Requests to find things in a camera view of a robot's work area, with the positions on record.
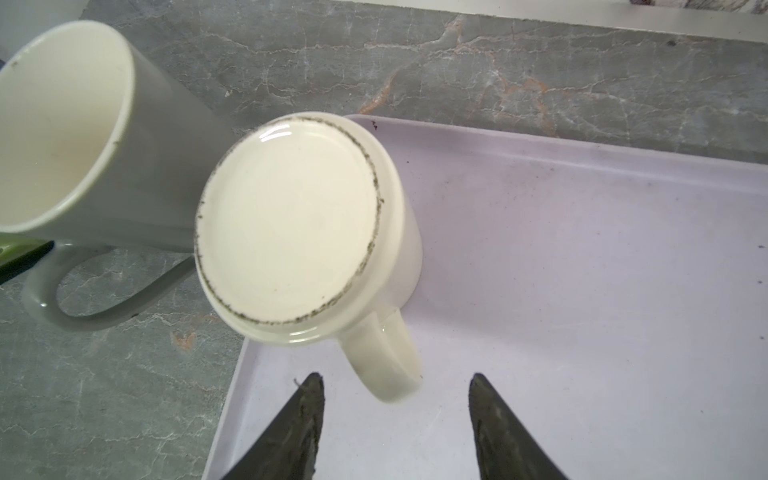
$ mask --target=mug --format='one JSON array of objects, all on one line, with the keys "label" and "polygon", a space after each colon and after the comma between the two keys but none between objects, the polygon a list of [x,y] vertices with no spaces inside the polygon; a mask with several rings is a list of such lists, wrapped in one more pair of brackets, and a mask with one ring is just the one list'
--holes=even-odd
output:
[{"label": "mug", "polygon": [[118,305],[69,316],[60,280],[113,247],[192,252],[208,175],[237,138],[116,30],[59,25],[0,70],[0,232],[55,240],[22,290],[36,319],[113,326],[194,270],[183,260]]},{"label": "mug", "polygon": [[259,342],[338,339],[384,402],[422,382],[400,315],[422,241],[392,159],[355,122],[278,118],[235,144],[197,209],[197,274],[219,316]]}]

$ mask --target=dirt speck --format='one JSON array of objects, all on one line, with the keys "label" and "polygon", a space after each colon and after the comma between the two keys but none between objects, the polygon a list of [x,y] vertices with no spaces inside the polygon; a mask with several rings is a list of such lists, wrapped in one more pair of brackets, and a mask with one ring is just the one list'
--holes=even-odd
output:
[{"label": "dirt speck", "polygon": [[192,350],[192,346],[194,345],[194,340],[197,337],[197,334],[195,332],[188,333],[186,336],[182,336],[179,333],[171,332],[170,333],[170,340],[182,349],[184,352],[189,352]]}]

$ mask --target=upside-down mug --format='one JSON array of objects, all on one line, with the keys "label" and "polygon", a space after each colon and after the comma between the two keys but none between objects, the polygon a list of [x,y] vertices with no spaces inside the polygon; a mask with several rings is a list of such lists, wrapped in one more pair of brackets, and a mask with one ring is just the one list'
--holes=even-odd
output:
[{"label": "upside-down mug", "polygon": [[191,257],[103,312],[69,316],[56,290],[112,247],[192,252],[208,175],[236,140],[181,84],[113,28],[72,22],[0,70],[0,231],[55,240],[23,303],[67,329],[130,318],[194,270]]},{"label": "upside-down mug", "polygon": [[293,114],[235,144],[197,210],[208,300],[237,332],[302,345],[335,338],[358,377],[393,402],[422,382],[402,307],[422,242],[392,159],[355,122]]}]

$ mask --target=white wall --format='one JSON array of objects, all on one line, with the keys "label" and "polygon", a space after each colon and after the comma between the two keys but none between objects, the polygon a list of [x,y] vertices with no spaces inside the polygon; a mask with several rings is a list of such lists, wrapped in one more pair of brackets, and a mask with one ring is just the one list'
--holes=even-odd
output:
[{"label": "white wall", "polygon": [[38,34],[77,20],[88,0],[0,0],[0,60],[7,61]]},{"label": "white wall", "polygon": [[[678,5],[680,0],[657,0],[657,4],[662,2]],[[648,7],[631,5],[629,0],[365,0],[362,3],[768,43],[768,14]]]}]

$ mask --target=mug rim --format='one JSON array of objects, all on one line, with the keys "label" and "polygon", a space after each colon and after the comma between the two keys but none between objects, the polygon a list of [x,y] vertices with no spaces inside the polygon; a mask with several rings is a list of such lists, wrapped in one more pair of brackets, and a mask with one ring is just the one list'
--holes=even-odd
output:
[{"label": "mug rim", "polygon": [[92,20],[77,20],[74,22],[67,22],[59,26],[53,27],[47,31],[44,31],[37,37],[33,38],[29,43],[20,48],[5,64],[3,69],[0,69],[0,88],[4,80],[13,75],[14,66],[19,63],[25,56],[30,54],[38,45],[55,40],[57,35],[62,32],[70,30],[83,30],[91,29],[105,35],[111,35],[117,40],[118,47],[122,50],[122,53],[127,59],[127,71],[123,92],[123,98],[118,112],[118,116],[114,122],[112,132],[110,133],[106,145],[101,149],[98,157],[94,161],[88,172],[80,179],[77,185],[64,195],[53,207],[48,208],[42,214],[27,219],[19,223],[0,223],[0,231],[6,233],[24,233],[50,223],[56,220],[61,215],[70,210],[95,184],[96,180],[101,176],[104,170],[109,165],[115,151],[118,149],[120,139],[122,139],[131,115],[133,114],[134,97],[136,92],[136,65],[134,62],[134,53],[131,44],[128,40],[117,30],[109,25],[101,22],[95,22]]}]

